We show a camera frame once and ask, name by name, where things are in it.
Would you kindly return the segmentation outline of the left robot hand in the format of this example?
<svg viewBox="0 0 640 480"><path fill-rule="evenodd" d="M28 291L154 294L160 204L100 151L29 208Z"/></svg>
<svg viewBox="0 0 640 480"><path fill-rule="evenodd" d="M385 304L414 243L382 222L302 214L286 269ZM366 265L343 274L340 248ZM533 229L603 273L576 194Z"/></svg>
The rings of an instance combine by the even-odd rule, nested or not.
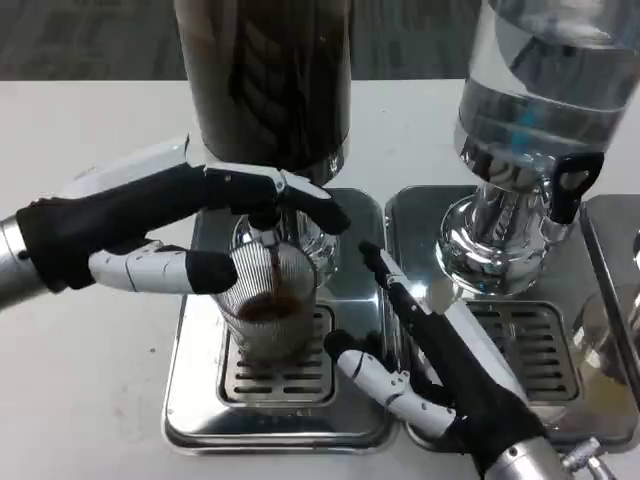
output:
<svg viewBox="0 0 640 480"><path fill-rule="evenodd" d="M303 212L331 235L350 225L328 191L286 170L222 162L186 138L143 149L2 221L1 301L93 284L143 293L225 292L237 280L229 255L166 245L149 233L202 209L255 215L278 207Z"/></svg>

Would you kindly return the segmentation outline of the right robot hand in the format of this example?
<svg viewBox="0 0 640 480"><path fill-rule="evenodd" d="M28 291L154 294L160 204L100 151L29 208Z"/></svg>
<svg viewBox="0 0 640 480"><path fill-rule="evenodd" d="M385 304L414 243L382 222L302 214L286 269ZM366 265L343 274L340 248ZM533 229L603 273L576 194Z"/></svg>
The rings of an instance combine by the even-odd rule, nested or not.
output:
<svg viewBox="0 0 640 480"><path fill-rule="evenodd" d="M457 439L484 479L553 479L563 474L539 418L504 356L462 301L439 313L416 300L386 250L363 241L359 251L386 292L400 325L425 354L448 405L417 394L406 371L390 371L344 330L324 347L334 364L389 412L439 439Z"/></svg>

